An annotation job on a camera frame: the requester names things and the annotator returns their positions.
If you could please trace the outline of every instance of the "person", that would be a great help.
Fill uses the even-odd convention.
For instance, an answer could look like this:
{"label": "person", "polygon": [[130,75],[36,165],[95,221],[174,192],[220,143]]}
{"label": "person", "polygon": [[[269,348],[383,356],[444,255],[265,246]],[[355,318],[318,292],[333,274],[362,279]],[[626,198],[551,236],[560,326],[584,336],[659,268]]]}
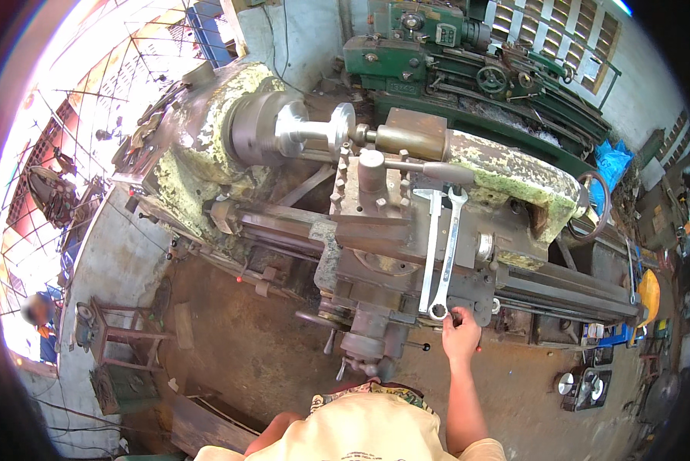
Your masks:
{"label": "person", "polygon": [[25,299],[20,306],[20,313],[27,323],[35,326],[40,335],[40,360],[55,364],[58,360],[58,337],[53,322],[56,313],[53,298],[48,292],[39,291]]}
{"label": "person", "polygon": [[488,438],[470,362],[481,328],[466,308],[454,308],[457,326],[443,321],[442,348],[450,362],[450,395],[444,451],[437,436],[440,418],[423,395],[406,386],[365,384],[331,395],[316,395],[305,419],[292,411],[277,415],[245,454],[206,446],[196,461],[269,459],[403,459],[505,461],[501,444]]}

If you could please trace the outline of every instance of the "green lathe machine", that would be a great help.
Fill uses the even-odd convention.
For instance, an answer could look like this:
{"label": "green lathe machine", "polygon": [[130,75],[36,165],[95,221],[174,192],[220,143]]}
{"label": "green lathe machine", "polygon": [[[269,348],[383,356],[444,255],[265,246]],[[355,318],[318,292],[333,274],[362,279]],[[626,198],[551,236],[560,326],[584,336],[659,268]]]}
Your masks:
{"label": "green lathe machine", "polygon": [[391,108],[442,116],[448,127],[527,152],[577,176],[607,138],[601,111],[563,86],[568,63],[532,51],[531,43],[491,46],[485,0],[369,0],[373,33],[344,47],[352,83],[372,90],[375,119]]}

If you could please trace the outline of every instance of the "beige t-shirt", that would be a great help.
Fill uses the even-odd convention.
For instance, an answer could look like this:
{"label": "beige t-shirt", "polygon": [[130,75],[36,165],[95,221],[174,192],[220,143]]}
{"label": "beige t-shirt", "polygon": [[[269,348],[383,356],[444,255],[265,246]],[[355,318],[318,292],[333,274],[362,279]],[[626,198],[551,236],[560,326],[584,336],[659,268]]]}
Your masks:
{"label": "beige t-shirt", "polygon": [[[440,417],[390,394],[344,395],[295,421],[271,446],[248,456],[247,461],[284,459],[313,461],[454,461],[437,437]],[[246,459],[226,448],[206,446],[195,461]],[[461,461],[506,461],[504,448],[494,439],[471,444]]]}

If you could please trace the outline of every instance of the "blue plastic bag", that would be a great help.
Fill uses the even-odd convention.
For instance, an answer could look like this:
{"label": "blue plastic bag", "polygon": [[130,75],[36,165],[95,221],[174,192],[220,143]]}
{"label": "blue plastic bag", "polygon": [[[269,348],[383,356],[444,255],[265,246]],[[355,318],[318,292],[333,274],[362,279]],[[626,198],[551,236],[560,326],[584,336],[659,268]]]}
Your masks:
{"label": "blue plastic bag", "polygon": [[[624,176],[629,163],[632,162],[634,153],[627,150],[624,141],[619,141],[614,148],[609,144],[609,140],[596,146],[595,150],[597,171],[606,180],[609,192],[614,190],[619,180]],[[604,189],[596,179],[590,182],[590,199],[596,208],[596,213],[600,216],[604,212]]]}

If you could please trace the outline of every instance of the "combination wrench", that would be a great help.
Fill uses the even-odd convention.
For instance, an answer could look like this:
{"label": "combination wrench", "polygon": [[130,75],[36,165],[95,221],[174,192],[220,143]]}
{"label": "combination wrench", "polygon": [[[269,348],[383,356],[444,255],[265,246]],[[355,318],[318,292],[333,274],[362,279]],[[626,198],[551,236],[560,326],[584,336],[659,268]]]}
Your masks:
{"label": "combination wrench", "polygon": [[[442,273],[440,274],[440,284],[437,286],[437,293],[435,299],[430,304],[428,314],[434,320],[442,320],[450,315],[448,310],[448,287],[450,286],[450,277],[453,274],[453,265],[455,263],[455,249],[458,246],[458,231],[460,227],[460,212],[465,202],[468,201],[468,194],[465,189],[461,189],[461,194],[457,196],[451,187],[448,190],[448,198],[453,203],[453,212],[450,217],[450,230],[448,231],[448,244],[445,246],[445,258],[442,260]],[[441,316],[435,313],[435,308],[442,306],[444,312]]]}
{"label": "combination wrench", "polygon": [[430,231],[427,239],[427,260],[425,261],[425,275],[422,279],[422,293],[420,294],[420,313],[427,314],[432,287],[432,273],[435,268],[435,253],[437,252],[437,231],[442,214],[442,197],[445,193],[434,189],[414,189],[414,195],[427,198],[430,201]]}

